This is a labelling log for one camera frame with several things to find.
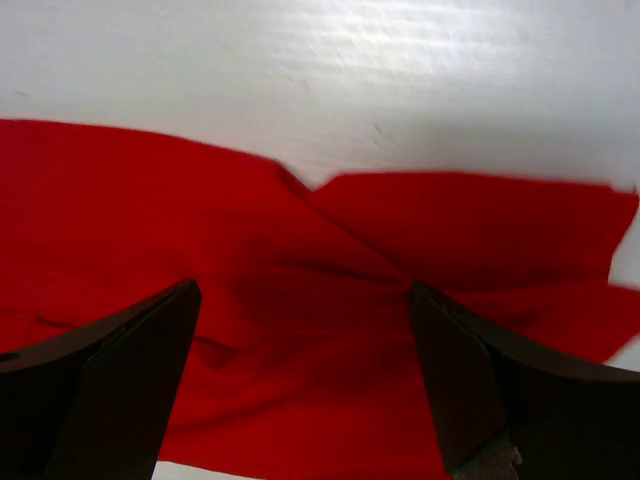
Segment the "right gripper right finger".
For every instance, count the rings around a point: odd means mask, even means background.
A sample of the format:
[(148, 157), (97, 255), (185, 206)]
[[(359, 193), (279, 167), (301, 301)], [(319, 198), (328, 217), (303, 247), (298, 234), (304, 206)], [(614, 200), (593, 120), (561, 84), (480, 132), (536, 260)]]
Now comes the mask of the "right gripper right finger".
[(638, 373), (540, 345), (421, 282), (409, 309), (451, 478), (638, 478)]

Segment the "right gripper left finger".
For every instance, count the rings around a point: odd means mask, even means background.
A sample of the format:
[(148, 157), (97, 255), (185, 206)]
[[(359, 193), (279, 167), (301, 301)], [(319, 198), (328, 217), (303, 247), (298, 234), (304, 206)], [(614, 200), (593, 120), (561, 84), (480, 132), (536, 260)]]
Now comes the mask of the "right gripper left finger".
[(2, 478), (151, 478), (200, 305), (197, 283), (184, 280), (2, 354)]

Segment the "red t shirt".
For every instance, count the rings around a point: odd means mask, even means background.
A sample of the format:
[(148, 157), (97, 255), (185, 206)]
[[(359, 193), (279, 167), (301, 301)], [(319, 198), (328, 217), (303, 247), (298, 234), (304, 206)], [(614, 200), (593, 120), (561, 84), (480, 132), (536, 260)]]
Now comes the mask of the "red t shirt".
[(606, 185), (343, 174), (181, 138), (1, 124), (1, 347), (184, 278), (203, 301), (160, 457), (264, 479), (441, 479), (410, 338), (425, 282), (603, 362), (639, 330), (613, 255), (639, 207)]

